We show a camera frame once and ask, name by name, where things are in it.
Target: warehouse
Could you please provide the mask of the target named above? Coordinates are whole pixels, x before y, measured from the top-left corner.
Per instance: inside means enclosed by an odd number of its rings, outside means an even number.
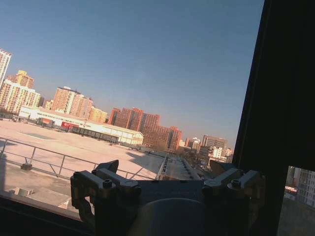
[[[29,118],[32,120],[38,120],[41,118],[43,123],[54,122],[54,126],[67,128],[68,130],[72,130],[74,133],[105,139],[108,141],[133,145],[141,145],[143,142],[143,135],[139,131],[46,110],[42,107],[22,106],[19,117]]]

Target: flat rooftop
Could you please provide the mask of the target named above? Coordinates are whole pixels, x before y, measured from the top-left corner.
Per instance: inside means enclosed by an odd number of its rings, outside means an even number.
[[[33,124],[7,120],[0,121],[0,137],[95,163],[119,160],[118,168],[121,172],[118,171],[117,174],[126,177],[126,172],[128,172],[127,178],[138,180],[155,179],[163,162],[162,157],[147,155],[119,145],[111,146],[106,141],[98,141],[74,133],[58,132],[57,130],[51,130]],[[4,140],[2,140],[2,144],[0,140],[0,148],[3,146],[3,143]],[[24,163],[25,159],[23,156],[31,157],[33,147],[8,142],[5,151],[7,151],[6,158],[8,160]],[[34,158],[60,166],[63,156],[43,150],[36,150]],[[51,167],[46,164],[36,161],[32,164],[36,168],[52,171]],[[65,159],[64,166],[76,171],[92,171],[94,168],[94,164],[70,158]],[[61,174],[70,177],[73,172],[62,170]]]

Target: high-rise building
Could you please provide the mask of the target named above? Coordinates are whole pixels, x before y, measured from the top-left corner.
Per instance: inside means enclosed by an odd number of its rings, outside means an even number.
[[[299,168],[295,171],[300,171],[297,201],[315,207],[315,172]]]
[[[9,66],[12,54],[0,48],[0,89],[2,87],[6,70]]]
[[[19,70],[16,75],[9,75],[7,79],[24,87],[28,87],[29,89],[33,88],[34,85],[34,79],[28,76],[27,72],[24,70]]]
[[[228,149],[225,150],[225,156],[226,156],[226,157],[229,157],[229,156],[231,156],[232,154],[233,154],[232,149],[228,148]]]
[[[92,106],[89,120],[105,123],[106,117],[107,117],[106,112]]]
[[[73,99],[78,94],[80,94],[78,91],[74,91],[69,87],[58,87],[51,110],[63,111],[65,114],[70,114]]]
[[[49,100],[49,101],[46,101],[44,108],[47,109],[47,110],[51,110],[51,108],[53,107],[53,103],[54,103],[54,100],[53,100],[53,99],[51,99],[51,100]]]
[[[223,151],[223,148],[221,148],[221,147],[213,147],[213,155],[212,156],[214,158],[221,158],[222,151]]]
[[[131,130],[140,130],[143,111],[137,108],[122,110],[114,108],[112,110],[110,124]]]
[[[194,150],[196,150],[196,153],[199,153],[199,150],[200,150],[200,142],[194,141],[194,142],[192,143],[191,149],[194,149]]]
[[[38,107],[42,107],[44,105],[45,98],[43,96],[40,97]]]
[[[82,94],[76,94],[73,98],[70,115],[88,119],[90,117],[93,100]]]
[[[186,140],[185,140],[185,146],[186,146],[186,147],[189,146],[189,138],[186,138]]]
[[[18,114],[21,106],[37,107],[40,94],[34,89],[21,86],[10,80],[5,80],[0,91],[0,107],[8,112]]]
[[[199,144],[199,143],[200,143],[200,139],[198,139],[197,137],[194,137],[194,138],[190,139],[190,140],[188,141],[188,147],[189,147],[189,148],[192,148],[192,146],[193,146],[194,143]]]
[[[217,138],[209,135],[204,135],[202,140],[202,146],[222,148],[225,153],[227,147],[227,140],[223,138]]]
[[[159,115],[147,114],[137,108],[122,110],[114,108],[109,124],[140,131],[144,136],[143,144],[147,146],[154,147],[164,143],[167,149],[176,150],[182,132],[175,126],[170,128],[160,126],[159,118]]]

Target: metal railing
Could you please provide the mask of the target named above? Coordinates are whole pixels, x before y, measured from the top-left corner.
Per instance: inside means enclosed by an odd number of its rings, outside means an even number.
[[[3,145],[3,148],[2,148],[2,150],[0,152],[0,160],[4,160],[6,162],[9,162],[9,163],[12,163],[12,164],[16,164],[16,165],[19,165],[19,166],[24,164],[24,163],[8,160],[7,158],[3,159],[2,158],[3,154],[4,153],[8,153],[8,154],[11,154],[11,155],[15,155],[15,156],[19,156],[19,157],[24,158],[25,159],[25,163],[32,164],[33,161],[36,161],[36,162],[39,162],[39,163],[42,163],[42,164],[46,164],[47,166],[50,167],[51,171],[44,170],[43,168],[38,168],[38,167],[34,167],[34,166],[32,167],[32,169],[40,171],[40,172],[44,172],[44,173],[47,173],[47,174],[55,175],[56,177],[70,179],[69,176],[64,176],[64,175],[61,174],[62,170],[71,171],[72,173],[78,171],[78,170],[73,170],[73,169],[65,167],[64,166],[64,161],[66,159],[77,160],[77,161],[79,161],[79,162],[81,162],[83,164],[93,165],[93,169],[95,169],[96,166],[99,164],[99,163],[95,163],[95,162],[92,162],[92,161],[87,161],[87,160],[83,160],[83,159],[80,159],[80,158],[77,158],[77,157],[66,155],[66,154],[63,154],[63,153],[59,153],[59,152],[56,152],[56,151],[51,151],[51,150],[47,150],[47,149],[44,149],[44,148],[41,148],[41,147],[36,147],[36,146],[33,146],[33,145],[21,143],[19,141],[15,141],[15,140],[10,140],[10,139],[6,139],[6,138],[2,138],[2,137],[0,137],[0,140],[4,140],[4,145]],[[27,156],[24,156],[24,155],[12,153],[12,152],[9,152],[9,151],[5,150],[6,146],[8,145],[8,142],[10,142],[10,143],[17,143],[17,144],[25,145],[25,146],[28,146],[28,147],[32,147],[33,151],[32,151],[31,157],[27,157]],[[36,150],[43,150],[43,151],[47,151],[47,152],[58,154],[58,155],[62,156],[62,161],[61,161],[60,165],[56,165],[56,164],[53,164],[53,163],[49,163],[49,162],[45,162],[45,161],[42,161],[42,160],[39,160],[39,159],[35,159],[34,156],[35,156]],[[128,175],[130,174],[132,177],[137,176],[137,177],[141,177],[141,178],[145,178],[145,179],[154,180],[154,178],[151,178],[151,177],[148,177],[148,176],[143,176],[143,175],[139,175],[139,174],[136,174],[136,173],[131,173],[131,172],[120,170],[120,169],[118,169],[117,172],[125,173],[126,175],[123,176],[125,178],[128,178]]]

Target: bolt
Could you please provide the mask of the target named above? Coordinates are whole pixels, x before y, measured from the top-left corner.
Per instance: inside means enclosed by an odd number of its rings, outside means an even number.
[[[231,184],[232,184],[232,186],[233,186],[234,188],[239,188],[239,187],[241,187],[241,182],[240,182],[238,179],[233,179],[233,180],[231,181]]]
[[[106,179],[103,181],[104,188],[110,188],[112,186],[112,181],[110,179]]]

